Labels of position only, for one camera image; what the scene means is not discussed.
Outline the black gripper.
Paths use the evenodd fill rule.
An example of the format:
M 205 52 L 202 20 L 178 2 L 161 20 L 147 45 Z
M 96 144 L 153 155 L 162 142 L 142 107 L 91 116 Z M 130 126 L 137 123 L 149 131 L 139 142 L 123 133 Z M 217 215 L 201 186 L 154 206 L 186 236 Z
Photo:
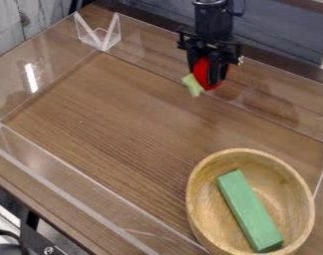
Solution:
M 201 57 L 209 56 L 207 84 L 213 87 L 225 80 L 229 64 L 242 63 L 242 44 L 233 36 L 218 39 L 206 39 L 186 30 L 178 30 L 177 47 L 186 51 L 189 71 Z

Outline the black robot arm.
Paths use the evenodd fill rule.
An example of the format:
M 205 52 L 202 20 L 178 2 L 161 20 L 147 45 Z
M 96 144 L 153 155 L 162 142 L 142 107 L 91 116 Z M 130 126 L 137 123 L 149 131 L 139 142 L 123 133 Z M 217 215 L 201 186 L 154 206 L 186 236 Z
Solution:
M 186 51 L 187 68 L 198 85 L 210 91 L 222 85 L 229 67 L 242 63 L 233 20 L 245 14 L 246 1 L 239 11 L 234 10 L 234 0 L 194 0 L 191 5 L 193 29 L 178 30 L 177 47 Z

